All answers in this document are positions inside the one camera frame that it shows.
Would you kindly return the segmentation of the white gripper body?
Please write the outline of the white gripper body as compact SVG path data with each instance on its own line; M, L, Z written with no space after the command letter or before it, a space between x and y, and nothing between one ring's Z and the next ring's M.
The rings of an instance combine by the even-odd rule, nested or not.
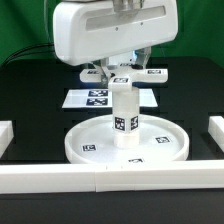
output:
M113 0L63 1L53 13L56 55L73 66L169 42L177 32L176 0L119 12Z

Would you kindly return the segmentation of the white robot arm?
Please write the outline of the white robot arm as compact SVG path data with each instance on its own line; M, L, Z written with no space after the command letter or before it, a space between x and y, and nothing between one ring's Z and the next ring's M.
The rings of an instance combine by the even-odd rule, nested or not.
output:
M145 65L151 48L177 32L176 0L62 0L53 13L56 55L72 66Z

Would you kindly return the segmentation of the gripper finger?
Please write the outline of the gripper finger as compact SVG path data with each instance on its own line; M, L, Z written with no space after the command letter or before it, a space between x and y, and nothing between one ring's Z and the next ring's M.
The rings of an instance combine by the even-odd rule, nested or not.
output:
M107 59L97 60L95 62L95 68L101 75L101 83L103 85L107 85L110 77L110 72L108 70L108 60Z
M145 69L151 55L151 48L146 47L136 51L136 61L134 67L136 69Z

